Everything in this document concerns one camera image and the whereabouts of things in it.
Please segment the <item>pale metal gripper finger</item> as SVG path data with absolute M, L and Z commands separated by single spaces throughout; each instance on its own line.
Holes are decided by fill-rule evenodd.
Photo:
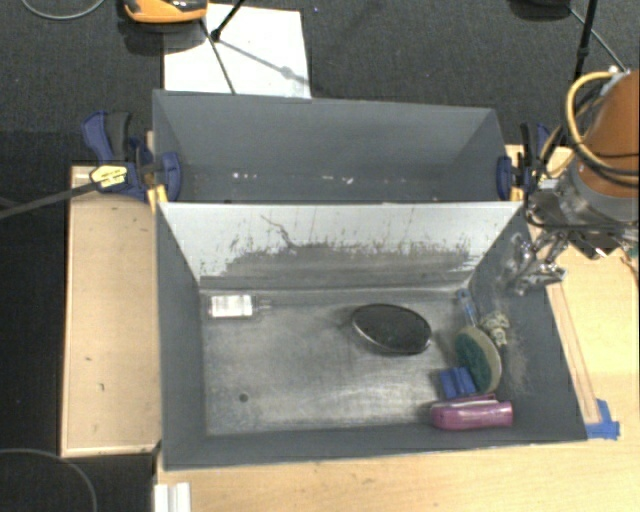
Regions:
M 533 242 L 521 233 L 514 234 L 510 243 L 512 256 L 506 264 L 508 279 L 514 286 L 533 286 L 538 270 L 538 258 Z
M 558 284 L 566 275 L 567 270 L 556 263 L 535 263 L 516 277 L 514 292 L 516 295 L 524 296 L 530 291 Z

